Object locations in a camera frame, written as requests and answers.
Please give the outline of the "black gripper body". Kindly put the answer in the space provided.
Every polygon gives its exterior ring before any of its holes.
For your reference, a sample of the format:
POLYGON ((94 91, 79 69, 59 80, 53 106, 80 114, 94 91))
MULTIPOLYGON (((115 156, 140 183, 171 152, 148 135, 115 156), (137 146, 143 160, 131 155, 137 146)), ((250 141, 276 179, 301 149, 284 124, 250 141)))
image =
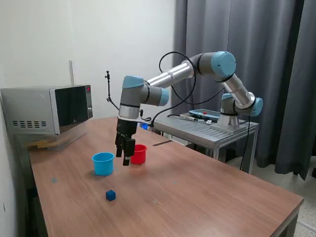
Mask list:
POLYGON ((117 121, 117 133, 125 136, 132 136, 137 131, 137 122, 131 120, 118 119, 117 121))

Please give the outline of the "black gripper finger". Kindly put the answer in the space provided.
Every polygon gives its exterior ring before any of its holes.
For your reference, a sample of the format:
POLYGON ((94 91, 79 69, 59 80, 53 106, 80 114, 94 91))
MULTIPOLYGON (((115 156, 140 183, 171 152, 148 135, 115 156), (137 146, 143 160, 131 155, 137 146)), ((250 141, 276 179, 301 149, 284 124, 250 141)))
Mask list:
POLYGON ((129 166, 130 158, 135 152, 135 139, 125 137, 123 139, 122 147, 124 152, 123 166, 129 166))
POLYGON ((116 139, 115 139, 115 145, 116 145, 116 157, 120 158, 122 156, 122 151, 124 147, 124 135, 117 132, 116 139))

